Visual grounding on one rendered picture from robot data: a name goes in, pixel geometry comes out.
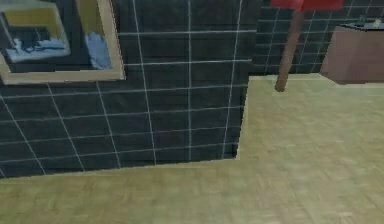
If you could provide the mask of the beige framed wall picture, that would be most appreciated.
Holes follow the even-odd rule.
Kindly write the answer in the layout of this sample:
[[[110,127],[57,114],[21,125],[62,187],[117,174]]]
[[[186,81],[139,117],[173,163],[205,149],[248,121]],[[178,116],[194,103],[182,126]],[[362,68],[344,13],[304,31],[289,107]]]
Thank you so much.
[[[124,78],[112,0],[0,0],[4,84]]]

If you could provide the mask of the brown cabinet with black top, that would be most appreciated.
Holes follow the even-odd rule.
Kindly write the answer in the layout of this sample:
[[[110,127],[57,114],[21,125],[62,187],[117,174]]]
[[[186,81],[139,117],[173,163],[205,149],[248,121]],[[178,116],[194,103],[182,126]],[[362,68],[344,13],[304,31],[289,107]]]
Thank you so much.
[[[336,26],[320,74],[340,85],[384,83],[384,22]]]

